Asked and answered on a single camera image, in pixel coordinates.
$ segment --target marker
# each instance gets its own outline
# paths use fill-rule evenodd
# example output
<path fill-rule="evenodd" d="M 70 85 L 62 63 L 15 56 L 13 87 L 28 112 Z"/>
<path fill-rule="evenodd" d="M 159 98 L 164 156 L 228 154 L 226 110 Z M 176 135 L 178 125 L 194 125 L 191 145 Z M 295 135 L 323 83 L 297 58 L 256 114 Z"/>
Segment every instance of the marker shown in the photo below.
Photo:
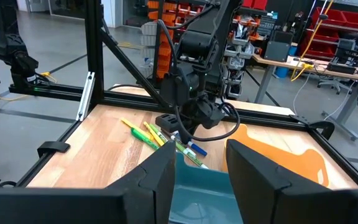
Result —
<path fill-rule="evenodd" d="M 200 153 L 203 156 L 207 155 L 207 152 L 204 151 L 204 149 L 200 148 L 199 146 L 197 146 L 196 144 L 192 143 L 191 141 L 189 141 L 187 143 L 187 145 L 189 145 L 192 149 L 194 149 L 196 152 Z"/>
<path fill-rule="evenodd" d="M 160 139 L 165 143 L 168 141 L 168 139 L 166 139 L 166 137 L 157 129 L 156 126 L 154 126 L 154 124 L 150 124 L 150 128 L 153 129 L 153 131 L 160 137 Z"/>
<path fill-rule="evenodd" d="M 138 128 L 137 126 L 135 126 L 134 124 L 132 124 L 131 122 L 129 122 L 127 119 L 125 118 L 121 118 L 121 121 L 124 122 L 126 125 L 128 125 L 130 128 L 134 128 L 136 129 L 136 131 L 142 133 L 143 136 L 146 136 L 149 140 L 153 141 L 153 136 L 146 133 L 145 131 L 141 130 L 140 128 Z"/>
<path fill-rule="evenodd" d="M 158 150 L 159 147 L 154 144 L 154 142 L 150 141 L 146 136 L 144 136 L 142 133 L 138 132 L 135 128 L 131 128 L 131 134 L 135 136 L 135 138 L 146 142 L 150 147 L 152 147 L 154 150 Z"/>
<path fill-rule="evenodd" d="M 177 139 L 179 139 L 179 141 L 180 141 L 179 131 L 175 131 L 172 134 L 175 135 L 175 137 Z M 191 141 L 189 141 L 187 143 L 187 145 L 189 145 L 192 149 L 194 149 L 196 152 L 200 153 L 203 156 L 206 156 L 208 154 L 206 151 L 204 151 L 204 149 L 200 148 L 199 146 L 197 146 L 196 144 L 192 143 Z"/>
<path fill-rule="evenodd" d="M 147 124 L 147 122 L 143 122 L 144 126 L 146 126 L 146 128 L 150 131 L 150 133 L 152 133 L 152 136 L 154 137 L 154 139 L 158 142 L 158 144 L 160 146 L 164 145 L 164 142 L 160 139 L 160 137 L 157 135 L 157 133 L 150 127 L 149 124 Z"/>
<path fill-rule="evenodd" d="M 162 132 L 164 132 L 167 135 L 171 135 L 168 132 L 162 130 Z M 199 159 L 197 159 L 197 155 L 189 148 L 185 148 L 183 147 L 183 144 L 178 141 L 178 139 L 175 138 L 175 142 L 177 144 L 177 148 L 178 150 L 183 153 L 187 158 L 189 158 L 192 162 L 194 162 L 196 165 L 205 168 L 205 169 L 209 169 L 206 165 L 203 164 L 203 162 L 201 162 Z"/>

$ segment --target teal bin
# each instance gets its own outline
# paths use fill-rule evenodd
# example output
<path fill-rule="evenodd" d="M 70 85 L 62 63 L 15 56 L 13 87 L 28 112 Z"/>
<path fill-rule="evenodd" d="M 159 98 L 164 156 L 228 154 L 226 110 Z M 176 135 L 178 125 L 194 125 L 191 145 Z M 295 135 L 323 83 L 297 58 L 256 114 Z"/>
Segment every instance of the teal bin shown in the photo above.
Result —
<path fill-rule="evenodd" d="M 296 47 L 291 46 L 290 47 L 290 55 L 294 56 L 296 52 Z M 285 78 L 288 74 L 288 68 L 283 68 L 283 67 L 278 67 L 276 69 L 276 76 L 278 76 L 279 78 Z"/>
<path fill-rule="evenodd" d="M 242 223 L 229 174 L 185 164 L 177 153 L 170 223 Z"/>

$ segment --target wooden tabletop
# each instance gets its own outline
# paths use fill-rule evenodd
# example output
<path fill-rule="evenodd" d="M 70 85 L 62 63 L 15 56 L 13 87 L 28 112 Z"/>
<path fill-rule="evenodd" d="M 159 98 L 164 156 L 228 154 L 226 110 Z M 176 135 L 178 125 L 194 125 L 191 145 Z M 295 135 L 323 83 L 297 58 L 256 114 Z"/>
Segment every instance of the wooden tabletop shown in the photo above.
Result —
<path fill-rule="evenodd" d="M 115 91 L 140 93 L 142 89 L 118 88 Z M 268 111 L 278 114 L 293 114 L 288 108 L 255 105 L 236 101 L 237 108 Z M 132 110 L 114 106 L 98 105 L 67 139 L 71 148 L 64 154 L 55 153 L 27 187 L 63 188 L 104 188 L 119 179 L 144 159 L 153 150 L 131 136 L 120 118 L 126 118 L 146 131 L 142 123 L 154 123 L 160 113 Z M 234 123 L 220 122 L 206 130 L 199 127 L 195 135 L 211 137 L 231 130 Z M 326 163 L 331 189 L 358 188 L 353 180 L 328 156 L 317 142 L 306 132 L 292 131 L 262 126 L 247 125 L 249 136 L 274 145 L 294 154 L 302 154 L 307 149 L 321 153 Z M 208 152 L 206 157 L 198 156 L 210 169 L 221 170 L 223 163 L 224 140 L 198 142 Z M 186 158 L 186 163 L 193 166 Z"/>
<path fill-rule="evenodd" d="M 252 58 L 255 59 L 256 62 L 264 63 L 266 65 L 274 65 L 274 66 L 292 68 L 292 69 L 297 68 L 299 70 L 301 70 L 303 68 L 302 67 L 303 62 L 299 63 L 299 66 L 296 66 L 298 62 L 294 61 L 293 60 L 294 57 L 292 57 L 292 56 L 288 56 L 287 62 L 276 62 L 276 61 L 273 61 L 273 60 L 267 60 L 267 59 L 264 59 L 264 58 L 260 57 L 260 55 L 256 55 L 256 54 L 254 54 L 252 56 Z M 322 60 L 308 59 L 308 58 L 302 59 L 302 61 L 307 61 L 307 60 L 310 60 L 313 63 L 317 64 L 316 69 L 321 74 L 331 75 L 331 76 L 335 76 L 335 77 L 351 78 L 351 79 L 354 79 L 354 80 L 358 80 L 358 74 L 351 75 L 351 74 L 346 74 L 346 73 L 341 73 L 341 72 L 332 72 L 332 71 L 326 70 L 328 62 L 325 62 L 325 61 L 322 61 Z M 316 72 L 315 69 L 311 69 L 311 70 L 307 70 L 307 71 Z"/>

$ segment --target concrete floor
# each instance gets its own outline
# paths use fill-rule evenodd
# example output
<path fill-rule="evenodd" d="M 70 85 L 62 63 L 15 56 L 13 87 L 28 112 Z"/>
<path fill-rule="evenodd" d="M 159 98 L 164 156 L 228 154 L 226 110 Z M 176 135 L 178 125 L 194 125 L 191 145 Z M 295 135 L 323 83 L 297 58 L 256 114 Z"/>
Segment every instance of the concrete floor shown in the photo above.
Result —
<path fill-rule="evenodd" d="M 50 17 L 45 14 L 19 13 L 19 29 L 30 55 L 39 61 L 38 72 L 51 71 L 86 53 L 85 27 L 83 21 Z M 140 30 L 120 27 L 111 29 L 112 35 L 119 42 L 130 42 L 140 45 Z M 138 50 L 122 49 L 135 65 L 143 59 Z M 115 56 L 105 47 L 104 82 L 105 89 L 115 83 L 133 84 L 135 79 L 119 63 Z M 59 83 L 83 86 L 88 71 L 87 58 L 53 73 Z M 260 82 L 263 71 L 252 71 L 252 75 Z M 11 83 L 9 67 L 0 61 L 0 94 L 7 91 Z M 272 78 L 267 91 L 280 104 L 292 109 L 292 102 L 305 79 L 290 82 L 289 79 Z M 321 111 L 334 111 L 343 101 L 346 93 L 335 94 L 328 87 L 316 88 L 317 81 L 309 80 L 296 102 L 296 110 L 309 120 L 321 120 Z M 245 76 L 242 83 L 243 94 L 240 100 L 255 99 L 258 86 Z M 8 94 L 6 98 L 18 95 Z M 274 105 L 265 97 L 263 104 Z M 0 100 L 0 178 L 17 181 L 38 159 L 36 149 L 44 141 L 56 140 L 75 119 L 78 102 L 55 100 L 27 96 L 21 100 L 7 102 Z M 355 109 L 347 122 L 347 126 L 358 133 L 358 108 Z M 330 139 L 345 156 L 357 161 L 358 141 L 352 142 L 349 137 L 337 129 Z"/>

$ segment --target yellow pen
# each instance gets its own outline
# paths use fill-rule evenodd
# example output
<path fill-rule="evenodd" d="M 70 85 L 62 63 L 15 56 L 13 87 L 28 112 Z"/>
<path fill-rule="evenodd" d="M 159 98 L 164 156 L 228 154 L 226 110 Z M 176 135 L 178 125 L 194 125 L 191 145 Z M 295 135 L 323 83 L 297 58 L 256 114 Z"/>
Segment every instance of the yellow pen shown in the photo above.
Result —
<path fill-rule="evenodd" d="M 136 129 L 136 131 L 142 133 L 145 137 L 150 139 L 150 141 L 153 141 L 153 136 L 151 134 L 146 133 L 145 131 L 141 130 L 140 128 L 138 128 L 137 126 L 135 126 L 134 124 L 132 124 L 125 118 L 121 118 L 121 121 L 124 122 L 126 125 L 128 125 L 130 128 L 134 128 L 134 129 Z"/>
<path fill-rule="evenodd" d="M 150 131 L 150 133 L 152 133 L 152 136 L 154 137 L 154 139 L 158 142 L 158 144 L 160 146 L 164 145 L 164 142 L 160 139 L 160 137 L 158 136 L 158 134 L 156 132 L 154 132 L 154 130 L 150 127 L 149 124 L 147 124 L 147 122 L 143 122 L 144 126 L 146 126 L 146 128 Z"/>

